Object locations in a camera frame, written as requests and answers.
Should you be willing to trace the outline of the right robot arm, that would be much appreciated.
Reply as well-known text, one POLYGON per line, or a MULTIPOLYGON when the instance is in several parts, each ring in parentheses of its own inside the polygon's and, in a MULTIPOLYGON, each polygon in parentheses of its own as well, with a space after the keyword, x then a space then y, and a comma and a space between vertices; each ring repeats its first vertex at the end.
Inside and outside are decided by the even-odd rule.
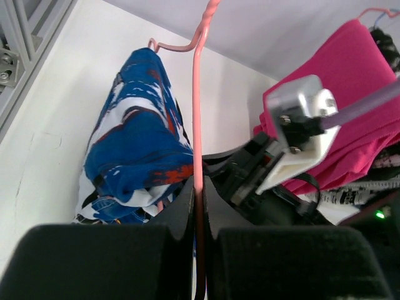
MULTIPOLYGON (((240 149, 205 156, 206 174, 220 197, 254 225, 329 225, 319 212, 324 194, 310 174, 295 177, 314 188, 314 196, 307 200, 282 184, 266 186, 285 153, 276 139, 262 132, 240 149)), ((379 247, 399 247, 399 189, 376 192, 360 205, 358 213, 340 224, 360 230, 379 247)))

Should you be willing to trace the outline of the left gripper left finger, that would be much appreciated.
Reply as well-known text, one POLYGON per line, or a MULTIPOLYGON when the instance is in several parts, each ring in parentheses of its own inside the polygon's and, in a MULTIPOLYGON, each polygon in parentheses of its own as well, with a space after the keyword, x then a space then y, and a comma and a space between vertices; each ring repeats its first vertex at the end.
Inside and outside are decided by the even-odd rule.
POLYGON ((193 180, 146 224, 43 225, 20 240, 2 299, 191 299, 193 180))

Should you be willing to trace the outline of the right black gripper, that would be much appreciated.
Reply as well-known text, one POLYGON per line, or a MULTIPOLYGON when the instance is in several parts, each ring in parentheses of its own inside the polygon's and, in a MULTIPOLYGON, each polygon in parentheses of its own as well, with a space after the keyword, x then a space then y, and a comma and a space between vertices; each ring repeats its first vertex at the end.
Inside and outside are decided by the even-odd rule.
POLYGON ((239 149, 204 156, 204 172, 219 196, 254 225, 329 225, 318 210, 321 203, 319 183, 310 174, 304 172, 296 176, 316 189, 317 198, 310 202, 281 184, 262 186, 283 155, 278 141, 261 132, 239 149))

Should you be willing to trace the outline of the blue white patterned trousers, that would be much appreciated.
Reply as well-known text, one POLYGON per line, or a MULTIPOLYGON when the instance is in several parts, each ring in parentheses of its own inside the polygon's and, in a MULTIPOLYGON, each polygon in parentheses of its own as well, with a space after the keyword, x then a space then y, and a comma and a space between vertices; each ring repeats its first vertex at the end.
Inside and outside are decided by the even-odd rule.
POLYGON ((146 223, 193 174, 193 150, 160 57, 132 52, 87 144, 74 222, 146 223))

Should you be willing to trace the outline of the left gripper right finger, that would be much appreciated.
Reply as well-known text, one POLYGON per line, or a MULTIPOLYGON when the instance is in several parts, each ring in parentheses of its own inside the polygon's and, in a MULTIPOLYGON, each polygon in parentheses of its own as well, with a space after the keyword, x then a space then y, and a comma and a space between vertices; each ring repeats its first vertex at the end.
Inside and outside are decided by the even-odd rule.
POLYGON ((392 299, 371 245, 347 226, 255 226, 204 179, 209 299, 392 299))

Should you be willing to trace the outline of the black white patterned trousers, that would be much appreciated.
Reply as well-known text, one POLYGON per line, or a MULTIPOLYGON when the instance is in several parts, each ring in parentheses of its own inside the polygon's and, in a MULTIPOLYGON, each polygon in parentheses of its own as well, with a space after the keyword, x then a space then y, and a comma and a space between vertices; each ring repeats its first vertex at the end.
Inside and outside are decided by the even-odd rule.
MULTIPOLYGON (((374 39, 381 54, 389 64, 395 75, 399 75, 399 51, 395 46, 390 35, 383 32, 382 29, 374 27, 371 30, 371 36, 374 39)), ((399 166, 399 142, 383 149, 375 158, 372 168, 391 168, 399 166)))

